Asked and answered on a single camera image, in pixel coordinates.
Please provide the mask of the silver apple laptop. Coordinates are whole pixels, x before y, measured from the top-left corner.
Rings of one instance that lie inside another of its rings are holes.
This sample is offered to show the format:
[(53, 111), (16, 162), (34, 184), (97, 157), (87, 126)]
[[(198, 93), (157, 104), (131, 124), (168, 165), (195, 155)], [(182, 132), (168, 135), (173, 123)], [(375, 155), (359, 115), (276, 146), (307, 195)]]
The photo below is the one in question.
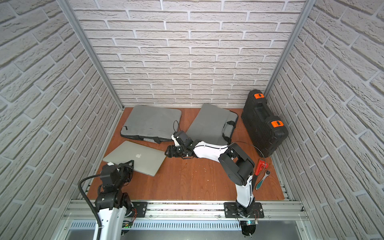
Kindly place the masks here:
[(118, 165), (134, 160), (136, 172), (154, 177), (165, 158), (164, 151), (125, 141), (104, 157), (103, 161)]

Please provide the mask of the grey laptop bag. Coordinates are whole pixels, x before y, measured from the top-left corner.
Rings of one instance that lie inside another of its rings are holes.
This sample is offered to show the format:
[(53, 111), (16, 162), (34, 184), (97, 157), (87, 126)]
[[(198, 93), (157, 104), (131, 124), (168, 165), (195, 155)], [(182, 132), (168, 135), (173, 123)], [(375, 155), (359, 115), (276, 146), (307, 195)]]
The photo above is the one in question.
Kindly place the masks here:
[(135, 106), (121, 129), (121, 136), (127, 139), (160, 144), (171, 142), (175, 123), (182, 111), (150, 106)]
[(213, 145), (229, 145), (238, 121), (238, 114), (203, 104), (186, 134), (194, 141), (201, 140)]

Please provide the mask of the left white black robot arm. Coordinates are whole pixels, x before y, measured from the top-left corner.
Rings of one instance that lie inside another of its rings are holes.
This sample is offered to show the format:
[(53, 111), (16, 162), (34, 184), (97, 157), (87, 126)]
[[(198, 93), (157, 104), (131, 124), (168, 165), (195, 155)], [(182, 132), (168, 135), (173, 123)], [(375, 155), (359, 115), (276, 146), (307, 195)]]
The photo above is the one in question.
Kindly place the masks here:
[(130, 197), (122, 192), (125, 184), (133, 177), (134, 161), (115, 165), (108, 163), (103, 166), (100, 179), (102, 184), (95, 201), (97, 225), (95, 240), (119, 240), (122, 234), (126, 214), (133, 209)]

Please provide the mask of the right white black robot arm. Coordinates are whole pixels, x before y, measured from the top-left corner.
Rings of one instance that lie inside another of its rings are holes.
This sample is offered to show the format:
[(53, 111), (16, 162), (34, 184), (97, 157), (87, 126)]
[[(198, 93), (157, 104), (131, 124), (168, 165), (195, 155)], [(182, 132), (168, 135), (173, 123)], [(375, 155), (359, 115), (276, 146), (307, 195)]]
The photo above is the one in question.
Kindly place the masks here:
[(218, 162), (229, 179), (236, 185), (237, 215), (247, 218), (253, 214), (255, 197), (255, 163), (236, 143), (219, 146), (201, 140), (192, 140), (183, 132), (172, 135), (173, 145), (165, 151), (168, 158), (202, 158)]

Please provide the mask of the red black pipe wrench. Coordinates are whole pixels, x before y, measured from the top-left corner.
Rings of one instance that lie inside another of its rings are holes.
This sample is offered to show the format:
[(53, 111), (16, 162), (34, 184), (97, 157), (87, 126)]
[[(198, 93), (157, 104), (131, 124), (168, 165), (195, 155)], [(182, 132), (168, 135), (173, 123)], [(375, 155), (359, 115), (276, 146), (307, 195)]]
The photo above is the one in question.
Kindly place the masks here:
[(257, 177), (259, 176), (259, 174), (267, 169), (269, 167), (269, 164), (266, 162), (266, 161), (263, 161), (263, 160), (259, 160), (258, 162), (258, 165), (257, 165), (257, 168), (255, 170), (255, 175), (254, 175), (254, 178), (257, 179)]

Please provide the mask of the black tool case orange latches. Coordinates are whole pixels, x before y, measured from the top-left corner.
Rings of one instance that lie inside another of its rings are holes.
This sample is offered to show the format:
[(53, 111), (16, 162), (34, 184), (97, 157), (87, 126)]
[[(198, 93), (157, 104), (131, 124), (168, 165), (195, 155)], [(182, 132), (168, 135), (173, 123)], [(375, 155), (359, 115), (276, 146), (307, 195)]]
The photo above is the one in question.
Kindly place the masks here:
[(270, 110), (260, 90), (248, 94), (241, 118), (259, 156), (269, 157), (288, 137), (283, 121)]

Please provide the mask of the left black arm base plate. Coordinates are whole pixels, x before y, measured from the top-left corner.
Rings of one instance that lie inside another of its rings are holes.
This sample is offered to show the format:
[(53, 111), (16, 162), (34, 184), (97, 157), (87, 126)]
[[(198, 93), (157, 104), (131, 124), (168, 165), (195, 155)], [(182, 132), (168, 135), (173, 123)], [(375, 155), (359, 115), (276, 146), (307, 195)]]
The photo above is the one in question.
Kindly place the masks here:
[(129, 211), (127, 211), (126, 217), (129, 219), (133, 218), (144, 218), (146, 215), (148, 202), (143, 201), (133, 201), (131, 202), (132, 207)]

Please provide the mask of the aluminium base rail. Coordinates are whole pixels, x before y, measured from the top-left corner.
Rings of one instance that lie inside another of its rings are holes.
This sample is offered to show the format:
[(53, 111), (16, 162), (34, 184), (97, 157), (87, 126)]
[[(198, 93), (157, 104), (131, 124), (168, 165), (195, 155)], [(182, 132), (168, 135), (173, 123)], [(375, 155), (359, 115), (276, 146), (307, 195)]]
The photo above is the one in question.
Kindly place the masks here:
[[(144, 218), (128, 220), (234, 220), (226, 218), (226, 201), (160, 201), (148, 202)], [(309, 217), (301, 202), (297, 201), (261, 201), (265, 217), (259, 221), (308, 221)]]

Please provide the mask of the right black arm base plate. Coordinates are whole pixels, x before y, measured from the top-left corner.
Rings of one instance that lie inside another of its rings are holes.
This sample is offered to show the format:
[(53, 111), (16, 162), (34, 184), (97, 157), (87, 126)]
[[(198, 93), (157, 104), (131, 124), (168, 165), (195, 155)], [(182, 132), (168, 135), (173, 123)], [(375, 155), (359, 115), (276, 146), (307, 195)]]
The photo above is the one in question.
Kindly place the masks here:
[(265, 217), (263, 206), (259, 202), (251, 202), (247, 208), (237, 202), (225, 202), (224, 209), (226, 218), (263, 219)]

